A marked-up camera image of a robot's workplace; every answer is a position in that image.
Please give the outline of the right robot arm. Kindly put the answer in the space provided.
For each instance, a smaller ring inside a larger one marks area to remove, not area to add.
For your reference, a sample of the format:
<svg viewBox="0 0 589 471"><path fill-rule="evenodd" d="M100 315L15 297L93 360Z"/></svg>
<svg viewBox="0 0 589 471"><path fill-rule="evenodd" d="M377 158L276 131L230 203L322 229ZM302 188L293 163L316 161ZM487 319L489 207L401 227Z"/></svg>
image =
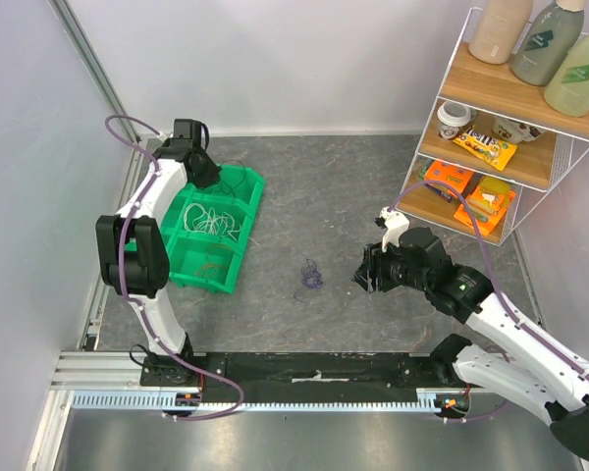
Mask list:
<svg viewBox="0 0 589 471"><path fill-rule="evenodd" d="M429 229L366 245L353 279L368 292L416 289L437 311L512 355L508 363L450 336L439 347L451 352L435 356L429 370L441 386L461 380L524 408L568 451L589 461L589 361L524 315L481 272L456 264Z"/></svg>

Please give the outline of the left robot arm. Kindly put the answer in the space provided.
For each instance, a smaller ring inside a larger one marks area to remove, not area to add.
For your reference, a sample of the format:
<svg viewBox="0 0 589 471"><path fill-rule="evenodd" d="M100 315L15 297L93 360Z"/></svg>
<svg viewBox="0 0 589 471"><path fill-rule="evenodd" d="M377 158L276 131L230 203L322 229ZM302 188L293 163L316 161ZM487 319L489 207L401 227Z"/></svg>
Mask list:
<svg viewBox="0 0 589 471"><path fill-rule="evenodd" d="M128 141L111 127L115 138L149 160L142 182L115 214L95 224L101 278L133 309L149 345L144 369L162 365L162 375L175 386L192 381L195 367L188 334L172 308L166 285L170 259L161 223L173 200L187 185L210 187L220 180L221 168L207 154L208 127L198 120L176 119L172 134L155 151Z"/></svg>

